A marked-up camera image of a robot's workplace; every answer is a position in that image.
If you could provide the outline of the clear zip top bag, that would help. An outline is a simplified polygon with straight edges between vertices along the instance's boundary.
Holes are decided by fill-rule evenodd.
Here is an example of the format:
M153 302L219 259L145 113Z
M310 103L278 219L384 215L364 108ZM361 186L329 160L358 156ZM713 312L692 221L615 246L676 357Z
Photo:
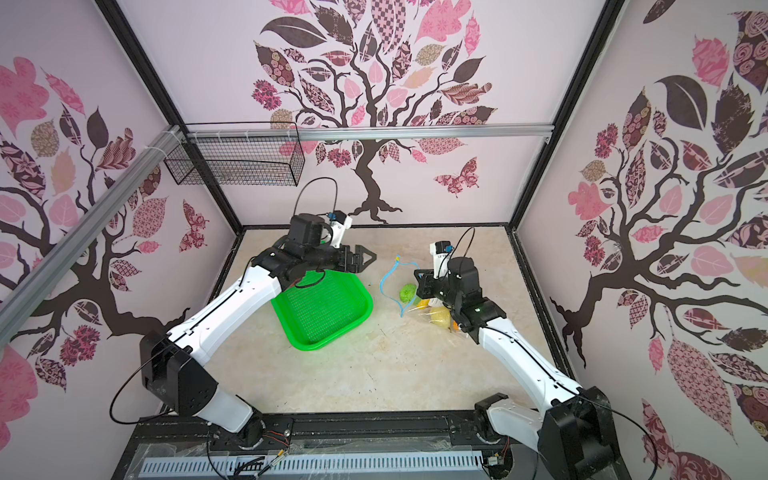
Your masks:
M380 295L394 305L401 319L416 319L436 327L457 332L458 324L446 306L436 298L427 298L418 292L420 280L432 280L432 274L419 273L416 262L394 257L393 265L378 283Z

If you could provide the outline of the green plastic basket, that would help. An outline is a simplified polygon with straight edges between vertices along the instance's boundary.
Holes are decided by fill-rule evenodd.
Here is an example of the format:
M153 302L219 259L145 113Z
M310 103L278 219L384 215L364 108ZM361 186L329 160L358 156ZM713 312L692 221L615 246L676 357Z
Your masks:
M374 302L352 273L310 271L271 300L289 343L300 351L327 346L365 322Z

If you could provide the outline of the beige potato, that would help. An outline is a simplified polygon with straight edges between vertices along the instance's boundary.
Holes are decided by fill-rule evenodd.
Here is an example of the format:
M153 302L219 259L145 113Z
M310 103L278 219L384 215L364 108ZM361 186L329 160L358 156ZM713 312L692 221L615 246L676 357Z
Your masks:
M428 316L431 324L443 329L451 328L453 320L446 307L434 307L428 312Z

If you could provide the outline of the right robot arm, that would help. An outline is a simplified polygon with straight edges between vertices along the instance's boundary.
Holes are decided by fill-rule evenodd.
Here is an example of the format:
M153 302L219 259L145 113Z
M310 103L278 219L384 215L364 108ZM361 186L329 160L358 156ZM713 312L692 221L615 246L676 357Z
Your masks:
M417 297L436 299L459 329L492 354L523 387L533 408L498 399L485 409L492 432L536 452L554 479L628 479L614 419L618 411L598 388L584 388L558 370L484 296L472 259L438 254L417 269Z

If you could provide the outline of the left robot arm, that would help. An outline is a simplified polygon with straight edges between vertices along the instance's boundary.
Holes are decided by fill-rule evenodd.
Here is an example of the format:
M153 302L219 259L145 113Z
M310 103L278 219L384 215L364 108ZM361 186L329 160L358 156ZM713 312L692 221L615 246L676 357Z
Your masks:
M258 446L266 433L262 413L220 386L205 366L265 305L300 351L323 348L368 319L373 299L358 275L376 255L343 244L351 222L340 211L294 215L288 233L250 258L240 278L201 311L142 338L143 387L179 416L219 427L244 449Z

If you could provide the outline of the horizontal aluminium rail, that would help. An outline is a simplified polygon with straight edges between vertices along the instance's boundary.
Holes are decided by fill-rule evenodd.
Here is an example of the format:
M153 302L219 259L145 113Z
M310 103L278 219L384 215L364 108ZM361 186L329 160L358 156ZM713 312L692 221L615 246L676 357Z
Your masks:
M346 141L346 140L382 140L382 139L427 139L427 138L496 138L496 137L544 137L549 138L554 131L551 124L513 123L483 125L441 125L441 126L399 126L365 128L286 128L272 129L224 129L206 125L206 129L193 130L189 127L187 138L195 141L212 139L255 140L270 138L295 141Z

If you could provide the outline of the left diagonal aluminium rail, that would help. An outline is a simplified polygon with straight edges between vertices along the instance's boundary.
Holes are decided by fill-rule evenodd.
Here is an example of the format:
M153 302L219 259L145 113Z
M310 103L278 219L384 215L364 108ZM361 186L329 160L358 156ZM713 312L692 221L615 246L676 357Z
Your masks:
M127 202L132 192L139 188L167 154L181 144L181 140L182 130L177 125L170 125L158 134L115 184L88 209L79 223L43 258L41 264L10 293L1 308L2 345L11 341L38 305L55 289L80 255Z

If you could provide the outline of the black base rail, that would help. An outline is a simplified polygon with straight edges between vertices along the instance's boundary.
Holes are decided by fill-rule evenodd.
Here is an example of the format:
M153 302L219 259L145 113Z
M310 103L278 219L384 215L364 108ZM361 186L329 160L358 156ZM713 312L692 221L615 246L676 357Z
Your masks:
M547 479L537 453L501 437L480 434L470 410L267 414L266 433L250 449L232 435L196 418L164 416L139 423L120 457L113 478L129 479L147 457L243 456L276 454L348 454L387 452L479 452L484 479ZM463 474L358 475L351 479L481 479Z

